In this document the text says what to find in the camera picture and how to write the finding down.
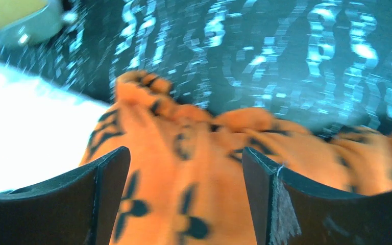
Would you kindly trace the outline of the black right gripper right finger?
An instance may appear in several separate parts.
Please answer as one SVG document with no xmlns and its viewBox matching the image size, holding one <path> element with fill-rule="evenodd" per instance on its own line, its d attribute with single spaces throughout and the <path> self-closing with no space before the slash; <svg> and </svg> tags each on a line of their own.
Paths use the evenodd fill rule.
<svg viewBox="0 0 392 245">
<path fill-rule="evenodd" d="M 253 148 L 242 167 L 258 244 L 392 244 L 392 191 L 338 190 Z"/>
</svg>

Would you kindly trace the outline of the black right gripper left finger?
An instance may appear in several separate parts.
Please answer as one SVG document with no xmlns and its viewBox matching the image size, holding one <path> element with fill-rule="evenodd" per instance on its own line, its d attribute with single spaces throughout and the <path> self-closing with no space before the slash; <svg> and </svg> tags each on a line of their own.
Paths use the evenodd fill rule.
<svg viewBox="0 0 392 245">
<path fill-rule="evenodd" d="M 121 146 L 49 180 L 0 192 L 0 244 L 108 244 L 130 166 Z"/>
</svg>

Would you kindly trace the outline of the orange patterned pillowcase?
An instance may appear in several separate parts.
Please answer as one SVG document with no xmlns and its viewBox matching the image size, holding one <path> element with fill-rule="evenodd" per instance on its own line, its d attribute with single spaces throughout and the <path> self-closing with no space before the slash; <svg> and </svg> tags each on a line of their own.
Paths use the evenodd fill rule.
<svg viewBox="0 0 392 245">
<path fill-rule="evenodd" d="M 110 244 L 257 244 L 245 148 L 338 190 L 392 191 L 392 133 L 339 126 L 317 136 L 261 108 L 214 117 L 176 103 L 171 86 L 143 70 L 119 76 L 115 103 L 88 140 L 81 165 L 130 151 Z"/>
</svg>

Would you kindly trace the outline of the white pillow insert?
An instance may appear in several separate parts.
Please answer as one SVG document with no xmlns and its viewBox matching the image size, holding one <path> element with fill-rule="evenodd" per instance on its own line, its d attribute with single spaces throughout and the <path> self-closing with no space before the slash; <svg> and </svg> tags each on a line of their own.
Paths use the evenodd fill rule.
<svg viewBox="0 0 392 245">
<path fill-rule="evenodd" d="M 0 63 L 0 192 L 75 168 L 107 108 Z"/>
</svg>

